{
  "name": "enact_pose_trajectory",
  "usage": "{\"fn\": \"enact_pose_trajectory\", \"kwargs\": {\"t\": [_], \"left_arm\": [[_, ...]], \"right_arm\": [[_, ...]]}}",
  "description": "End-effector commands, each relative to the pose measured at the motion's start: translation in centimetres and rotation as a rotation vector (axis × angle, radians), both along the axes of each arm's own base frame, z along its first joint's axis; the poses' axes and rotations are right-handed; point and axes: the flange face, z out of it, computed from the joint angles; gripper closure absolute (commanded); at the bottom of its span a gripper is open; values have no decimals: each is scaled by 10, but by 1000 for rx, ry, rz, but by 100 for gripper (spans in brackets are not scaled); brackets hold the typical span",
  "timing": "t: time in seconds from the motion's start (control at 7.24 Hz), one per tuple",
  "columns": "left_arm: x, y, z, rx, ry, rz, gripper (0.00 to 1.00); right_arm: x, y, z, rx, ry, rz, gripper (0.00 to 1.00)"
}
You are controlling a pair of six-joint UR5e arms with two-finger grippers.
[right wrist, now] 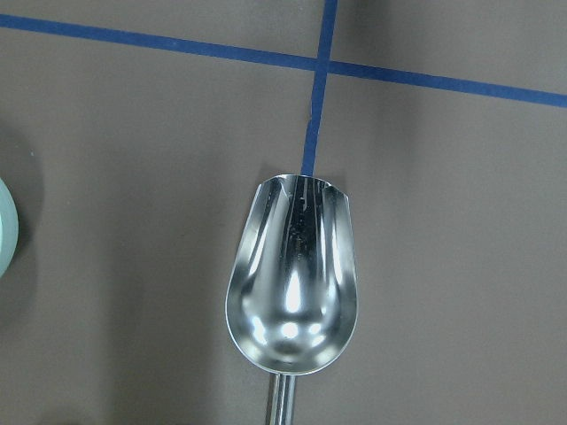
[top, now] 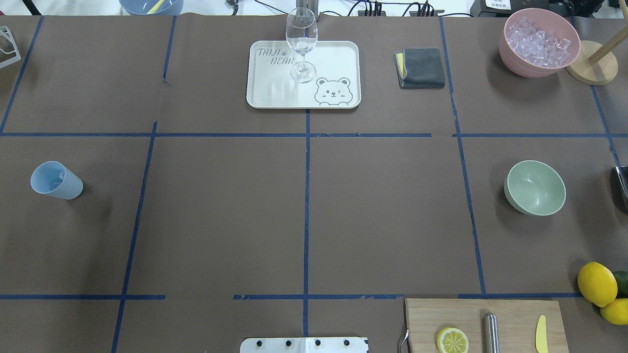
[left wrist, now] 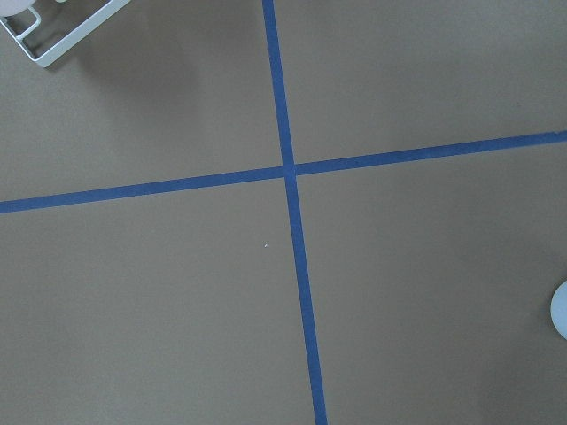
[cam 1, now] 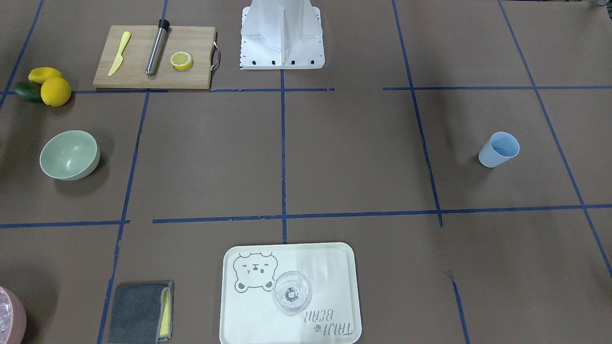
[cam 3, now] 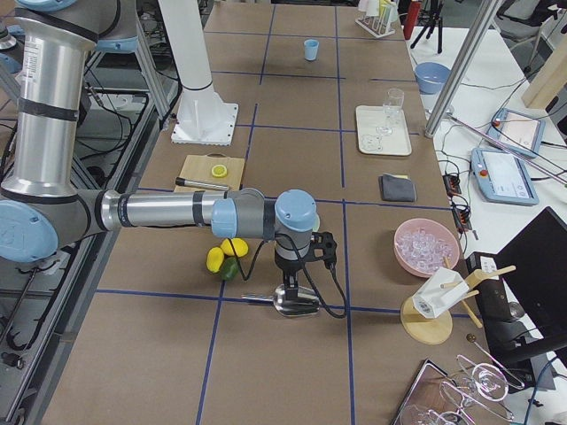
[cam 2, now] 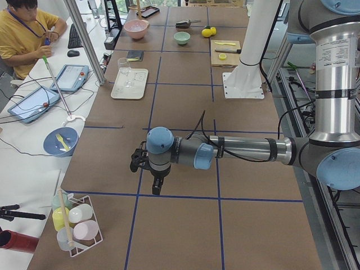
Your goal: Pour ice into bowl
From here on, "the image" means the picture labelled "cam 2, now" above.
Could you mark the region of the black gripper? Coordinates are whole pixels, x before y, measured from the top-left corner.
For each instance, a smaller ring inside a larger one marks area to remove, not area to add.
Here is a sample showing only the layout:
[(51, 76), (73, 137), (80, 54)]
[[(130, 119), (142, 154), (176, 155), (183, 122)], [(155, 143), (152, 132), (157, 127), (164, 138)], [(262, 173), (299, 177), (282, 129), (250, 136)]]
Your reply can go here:
[(152, 184), (152, 194), (160, 195), (164, 183), (164, 178), (170, 173), (171, 163), (168, 161), (163, 164), (155, 164), (149, 161), (150, 172), (154, 177)]

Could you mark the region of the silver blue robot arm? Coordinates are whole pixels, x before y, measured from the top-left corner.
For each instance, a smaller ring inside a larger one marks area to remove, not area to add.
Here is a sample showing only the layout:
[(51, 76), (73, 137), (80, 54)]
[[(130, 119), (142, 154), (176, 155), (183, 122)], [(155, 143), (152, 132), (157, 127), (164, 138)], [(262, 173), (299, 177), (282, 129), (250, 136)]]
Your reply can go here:
[(316, 120), (307, 138), (251, 139), (190, 135), (179, 138), (164, 127), (149, 131), (145, 167), (158, 195), (173, 163), (208, 169), (214, 158), (254, 163), (279, 161), (300, 167), (336, 190), (359, 186), (359, 135), (354, 108), (359, 70), (358, 1), (291, 1), (288, 40), (316, 44)]

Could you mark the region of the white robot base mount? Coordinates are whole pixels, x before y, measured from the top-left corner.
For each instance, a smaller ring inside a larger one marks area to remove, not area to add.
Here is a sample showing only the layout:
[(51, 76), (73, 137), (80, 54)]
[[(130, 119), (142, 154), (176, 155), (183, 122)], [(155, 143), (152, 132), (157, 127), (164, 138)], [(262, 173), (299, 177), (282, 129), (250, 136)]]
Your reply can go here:
[(281, 6), (281, 0), (257, 0), (253, 2), (238, 66), (230, 73), (223, 73), (225, 98), (264, 98), (260, 63)]

